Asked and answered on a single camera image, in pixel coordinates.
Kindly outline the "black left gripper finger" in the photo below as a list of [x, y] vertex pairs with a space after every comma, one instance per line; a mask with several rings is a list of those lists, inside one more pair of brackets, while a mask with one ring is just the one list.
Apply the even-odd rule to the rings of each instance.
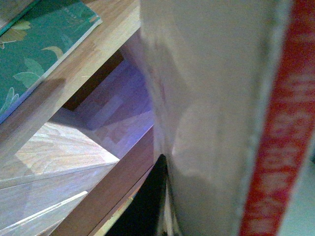
[[175, 224], [166, 220], [168, 170], [161, 154], [131, 204], [106, 233], [107, 236], [180, 236]]

